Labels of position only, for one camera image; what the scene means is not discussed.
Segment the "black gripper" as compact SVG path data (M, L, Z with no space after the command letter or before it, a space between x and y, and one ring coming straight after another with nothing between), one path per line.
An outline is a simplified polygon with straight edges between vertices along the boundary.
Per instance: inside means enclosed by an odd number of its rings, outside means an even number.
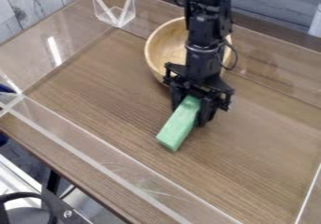
M228 111L232 104L234 89L222 80L220 75L209 76L202 82L188 76L188 67L167 62L163 84L170 87L171 110L175 111L186 96L201 100L196 124L204 127L213 119L217 108Z

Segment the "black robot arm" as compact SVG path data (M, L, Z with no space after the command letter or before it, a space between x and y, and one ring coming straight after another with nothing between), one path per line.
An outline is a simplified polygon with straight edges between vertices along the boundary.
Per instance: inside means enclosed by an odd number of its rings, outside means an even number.
M170 86L171 108L178 109L186 97L200 102L194 123L201 127L218 110L232 104L234 89L224 82L221 71L225 50L232 48L232 0L173 0L185 9L189 31L185 43L186 63L167 62L163 83Z

